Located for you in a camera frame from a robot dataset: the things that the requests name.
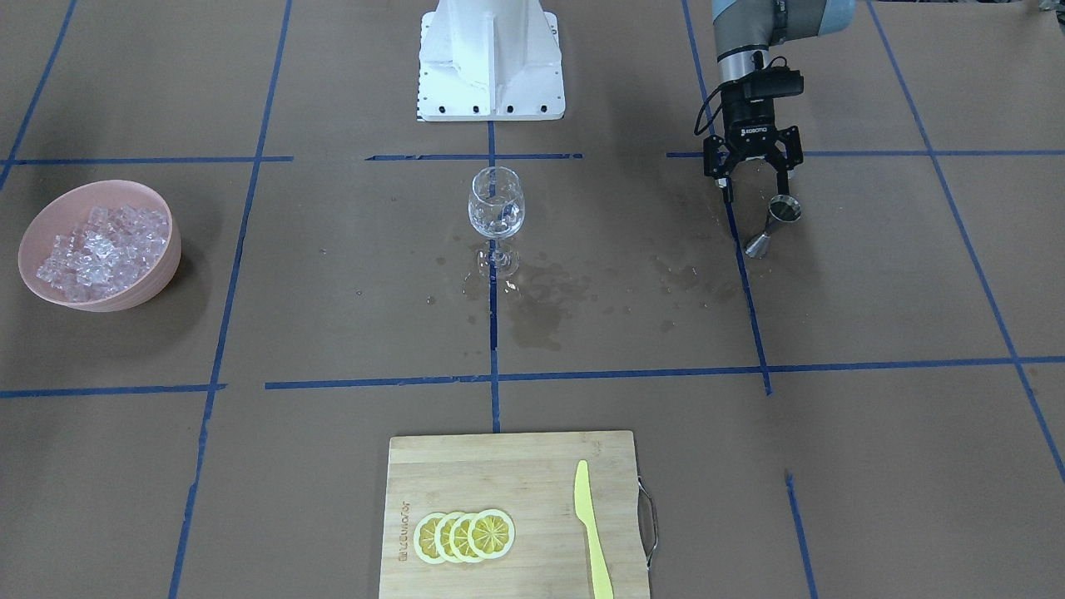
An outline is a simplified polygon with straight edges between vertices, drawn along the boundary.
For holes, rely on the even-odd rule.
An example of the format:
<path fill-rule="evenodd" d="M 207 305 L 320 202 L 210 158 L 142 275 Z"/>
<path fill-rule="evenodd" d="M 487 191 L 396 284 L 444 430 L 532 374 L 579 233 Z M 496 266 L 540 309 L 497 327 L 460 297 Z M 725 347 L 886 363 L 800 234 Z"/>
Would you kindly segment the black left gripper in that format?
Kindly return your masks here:
<path fill-rule="evenodd" d="M 776 194 L 791 195 L 789 181 L 802 163 L 801 132 L 798 126 L 777 129 L 780 96 L 761 87 L 721 88 L 723 134 L 703 140 L 703 171 L 721 190 L 724 204 L 735 201 L 733 171 L 741 161 L 756 158 L 775 169 Z"/>

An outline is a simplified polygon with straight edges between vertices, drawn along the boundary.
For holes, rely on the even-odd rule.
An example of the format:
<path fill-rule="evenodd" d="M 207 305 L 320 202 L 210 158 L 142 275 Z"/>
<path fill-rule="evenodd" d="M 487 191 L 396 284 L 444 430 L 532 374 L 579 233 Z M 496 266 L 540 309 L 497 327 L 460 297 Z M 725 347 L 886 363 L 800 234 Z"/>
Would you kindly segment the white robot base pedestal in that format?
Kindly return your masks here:
<path fill-rule="evenodd" d="M 419 122 L 564 118 L 558 20 L 539 1 L 440 1 L 419 33 Z"/>

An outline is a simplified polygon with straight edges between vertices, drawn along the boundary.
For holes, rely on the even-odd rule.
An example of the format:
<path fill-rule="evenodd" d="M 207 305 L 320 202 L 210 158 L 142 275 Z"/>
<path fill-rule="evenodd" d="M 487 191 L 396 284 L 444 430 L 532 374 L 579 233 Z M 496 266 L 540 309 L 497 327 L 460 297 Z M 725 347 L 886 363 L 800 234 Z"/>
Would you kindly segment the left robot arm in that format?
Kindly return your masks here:
<path fill-rule="evenodd" d="M 854 18 L 855 3 L 715 1 L 712 9 L 721 81 L 697 114 L 704 174 L 730 204 L 735 198 L 733 171 L 761 159 L 775 168 L 777 193 L 788 195 L 789 178 L 804 155 L 799 128 L 777 126 L 775 100 L 801 95 L 804 77 L 785 60 L 775 64 L 770 49 L 845 30 Z"/>

